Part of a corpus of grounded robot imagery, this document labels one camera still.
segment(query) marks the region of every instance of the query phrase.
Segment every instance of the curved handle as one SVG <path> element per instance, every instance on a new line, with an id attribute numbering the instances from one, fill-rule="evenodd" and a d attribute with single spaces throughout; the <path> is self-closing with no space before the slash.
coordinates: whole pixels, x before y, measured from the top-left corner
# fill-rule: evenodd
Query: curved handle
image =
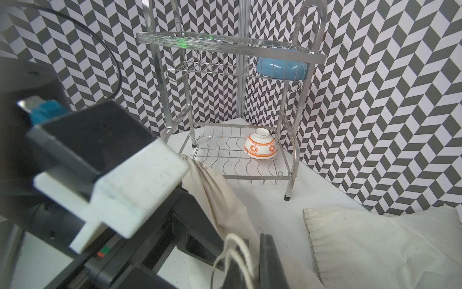
<path id="1" fill-rule="evenodd" d="M 293 90 L 292 89 L 292 86 L 289 87 L 289 93 L 294 93 L 294 92 L 297 92 L 297 91 L 300 91 L 302 89 L 302 86 L 303 86 L 303 80 L 299 80 L 298 83 L 298 88 L 296 90 Z"/>
<path id="2" fill-rule="evenodd" d="M 292 44 L 298 45 L 298 35 L 302 27 L 303 16 L 308 12 L 308 8 L 316 6 L 318 12 L 318 25 L 315 34 L 315 40 L 312 47 L 308 47 L 314 52 L 319 52 L 321 47 L 322 37 L 324 36 L 324 30 L 326 29 L 327 22 L 327 1 L 326 0 L 306 0 L 302 4 L 302 8 L 297 14 L 297 21 L 295 22 L 295 30 L 292 33 Z"/>

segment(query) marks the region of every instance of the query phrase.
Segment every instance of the metal dish rack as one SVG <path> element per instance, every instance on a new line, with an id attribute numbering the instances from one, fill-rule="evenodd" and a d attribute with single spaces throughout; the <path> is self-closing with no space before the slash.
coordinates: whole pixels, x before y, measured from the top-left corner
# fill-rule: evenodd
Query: metal dish rack
<path id="1" fill-rule="evenodd" d="M 296 18 L 297 20 L 291 43 L 183 32 L 176 0 L 171 0 L 176 32 L 156 32 L 153 25 L 154 7 L 152 6 L 152 0 L 143 0 L 142 3 L 148 32 L 137 33 L 137 40 L 139 43 L 149 44 L 152 52 L 152 60 L 157 75 L 159 94 L 166 124 L 166 130 L 162 136 L 164 140 L 166 142 L 168 141 L 181 121 L 187 116 L 190 124 L 190 131 L 183 143 L 180 153 L 183 152 L 189 138 L 191 138 L 193 147 L 195 148 L 195 152 L 191 157 L 195 160 L 207 162 L 207 164 L 214 169 L 221 169 L 226 179 L 262 180 L 263 182 L 265 180 L 270 180 L 275 183 L 277 183 L 278 180 L 288 180 L 284 197 L 284 199 L 288 201 L 291 197 L 293 184 L 297 176 L 298 165 L 300 163 L 300 148 L 296 135 L 306 105 L 314 66 L 315 64 L 324 64 L 327 59 L 325 55 L 319 53 L 327 18 L 326 0 L 305 0 Z M 316 6 L 318 15 L 315 38 L 312 47 L 303 48 L 298 45 L 298 35 L 300 33 L 303 16 L 307 14 L 308 8 L 312 6 Z M 174 59 L 174 55 L 179 54 L 179 62 L 169 63 L 167 69 L 164 69 L 160 61 L 159 46 L 163 47 L 164 54 L 167 57 L 169 56 L 171 60 Z M 306 62 L 308 65 L 308 72 L 305 79 L 297 81 L 298 90 L 301 90 L 301 92 L 293 124 L 290 124 L 287 119 L 285 108 L 287 95 L 289 91 L 293 92 L 293 80 L 282 80 L 284 86 L 276 127 L 194 121 L 189 91 L 188 78 L 190 74 L 221 74 L 237 77 L 238 90 L 245 93 L 245 83 L 248 78 L 271 79 L 258 74 L 256 64 L 260 57 L 284 61 Z M 186 105 L 175 119 L 172 119 L 171 116 L 171 108 L 166 95 L 165 78 L 174 82 L 182 82 L 184 85 Z M 245 99 L 240 98 L 237 102 L 238 109 L 245 106 Z M 201 127 L 200 131 L 202 131 L 202 135 L 196 138 L 195 130 L 197 130 L 198 127 Z M 269 160 L 255 160 L 250 158 L 243 151 L 243 141 L 256 128 L 266 128 L 274 135 L 275 142 L 279 146 L 278 152 L 274 158 Z M 289 165 L 280 142 L 283 129 L 287 131 L 287 136 L 293 146 L 293 161 L 291 166 Z M 285 165 L 281 165 L 281 160 L 284 160 Z"/>

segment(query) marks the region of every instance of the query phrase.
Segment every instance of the white bowl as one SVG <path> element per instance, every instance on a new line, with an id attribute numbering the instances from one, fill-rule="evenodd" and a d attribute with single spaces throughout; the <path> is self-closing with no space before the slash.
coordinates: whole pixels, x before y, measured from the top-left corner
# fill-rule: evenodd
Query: white bowl
<path id="1" fill-rule="evenodd" d="M 245 153 L 258 160 L 267 160 L 276 155 L 277 148 L 269 130 L 258 128 L 244 141 Z"/>

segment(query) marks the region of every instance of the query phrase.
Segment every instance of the chevron wallpaper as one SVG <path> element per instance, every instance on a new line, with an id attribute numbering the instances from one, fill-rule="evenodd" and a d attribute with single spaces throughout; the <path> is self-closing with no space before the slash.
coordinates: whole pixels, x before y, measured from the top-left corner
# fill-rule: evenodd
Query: chevron wallpaper
<path id="1" fill-rule="evenodd" d="M 35 3 L 70 15 L 106 41 L 122 69 L 122 93 L 117 102 L 146 127 L 162 132 L 165 125 L 151 52 L 135 40 L 137 32 L 146 31 L 141 0 L 36 0 Z M 178 3 L 185 31 L 237 36 L 238 1 L 179 0 Z M 154 0 L 154 5 L 156 30 L 174 31 L 170 1 Z M 115 89 L 117 79 L 108 53 L 70 21 L 34 9 L 9 8 L 0 24 L 0 56 L 52 64 L 72 109 L 92 105 Z M 166 50 L 161 53 L 166 69 L 173 59 Z M 221 122 L 236 116 L 237 77 L 204 74 L 191 75 L 190 79 L 196 121 Z M 186 103 L 184 89 L 182 84 L 167 80 L 167 90 L 175 116 Z M 188 123 L 179 126 L 180 131 L 188 128 Z"/>
<path id="2" fill-rule="evenodd" d="M 301 2 L 254 0 L 251 37 L 290 41 Z M 303 162 L 373 212 L 446 203 L 462 215 L 461 3 L 328 0 L 328 60 L 315 70 L 298 132 Z M 314 16 L 298 36 L 305 47 Z M 280 90 L 275 80 L 250 81 L 248 121 L 274 124 Z M 286 104 L 292 119 L 297 99 Z"/>
<path id="3" fill-rule="evenodd" d="M 251 37 L 290 41 L 302 0 L 252 0 Z M 87 24 L 122 64 L 117 101 L 147 127 L 164 129 L 151 53 L 135 41 L 145 30 L 140 0 L 36 0 Z M 379 214 L 408 214 L 443 203 L 462 215 L 461 0 L 328 0 L 322 52 L 298 133 L 305 164 Z M 156 0 L 158 31 L 174 31 L 169 0 Z M 238 1 L 180 0 L 184 29 L 237 36 Z M 314 8 L 298 36 L 314 39 Z M 115 87 L 109 56 L 88 35 L 54 15 L 10 9 L 1 22 L 0 55 L 51 63 L 73 109 Z M 165 68 L 175 51 L 162 50 Z M 237 80 L 190 75 L 197 121 L 236 115 Z M 182 84 L 167 81 L 173 114 Z M 247 120 L 272 125 L 281 83 L 249 79 Z M 287 101 L 293 120 L 298 93 Z M 180 130 L 188 129 L 188 123 Z"/>

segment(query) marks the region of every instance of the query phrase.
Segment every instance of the fabric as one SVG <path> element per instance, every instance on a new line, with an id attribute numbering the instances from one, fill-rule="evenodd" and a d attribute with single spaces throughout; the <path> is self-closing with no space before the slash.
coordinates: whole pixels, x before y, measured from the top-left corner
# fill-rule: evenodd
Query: fabric
<path id="1" fill-rule="evenodd" d="M 235 233 L 249 240 L 250 254 L 258 265 L 260 238 L 250 220 L 247 208 L 236 196 L 225 178 L 201 162 L 182 154 L 190 170 L 182 180 L 183 188 L 196 198 L 221 238 Z M 324 289 L 316 274 L 292 258 L 281 256 L 281 263 L 291 289 Z"/>
<path id="2" fill-rule="evenodd" d="M 221 174 L 184 154 L 182 157 L 190 165 L 189 172 L 182 180 L 183 188 L 196 198 L 222 239 L 228 233 L 235 233 L 249 240 L 250 253 L 257 264 L 260 238 L 247 208 Z"/>
<path id="3" fill-rule="evenodd" d="M 462 228 L 444 205 L 386 217 L 306 208 L 315 268 L 326 289 L 462 288 Z"/>

